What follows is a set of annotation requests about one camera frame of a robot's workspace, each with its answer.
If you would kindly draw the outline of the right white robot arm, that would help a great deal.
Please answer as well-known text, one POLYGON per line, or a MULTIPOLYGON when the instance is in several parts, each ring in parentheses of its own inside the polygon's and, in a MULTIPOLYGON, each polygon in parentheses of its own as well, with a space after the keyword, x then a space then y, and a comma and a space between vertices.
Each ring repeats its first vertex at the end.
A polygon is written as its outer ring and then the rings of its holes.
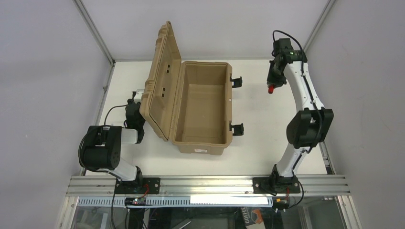
POLYGON ((270 61, 267 86, 269 94, 289 84, 295 101, 296 114, 286 128, 287 148, 268 179, 272 192, 298 192, 296 172, 303 159, 324 141, 334 118, 332 109, 325 108, 318 97, 302 48, 295 50, 290 38, 273 42, 274 59, 270 61))

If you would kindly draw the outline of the red handled screwdriver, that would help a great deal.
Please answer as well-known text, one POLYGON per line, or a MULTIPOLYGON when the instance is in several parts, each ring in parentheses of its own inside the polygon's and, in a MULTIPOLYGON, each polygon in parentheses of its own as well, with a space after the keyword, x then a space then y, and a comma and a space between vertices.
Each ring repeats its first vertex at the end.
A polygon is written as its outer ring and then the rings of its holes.
POLYGON ((274 86, 273 84, 271 84, 271 85, 268 87, 268 93, 269 93, 269 94, 272 94, 272 93, 274 92, 274 88, 275 88, 275 86, 274 86))

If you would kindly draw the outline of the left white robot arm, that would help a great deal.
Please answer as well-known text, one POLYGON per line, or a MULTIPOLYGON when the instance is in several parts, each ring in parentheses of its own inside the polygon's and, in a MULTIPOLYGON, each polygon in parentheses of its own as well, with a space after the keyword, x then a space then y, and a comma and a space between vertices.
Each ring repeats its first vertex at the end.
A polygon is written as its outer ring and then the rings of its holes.
POLYGON ((141 169, 121 156, 123 145, 140 144, 143 140, 146 121, 140 107, 140 101, 128 99, 127 104, 110 108, 102 125, 89 126, 78 147, 80 166, 91 172, 111 174, 118 181, 142 185, 141 169), (121 107, 125 108, 123 125, 108 125, 111 111, 121 107))

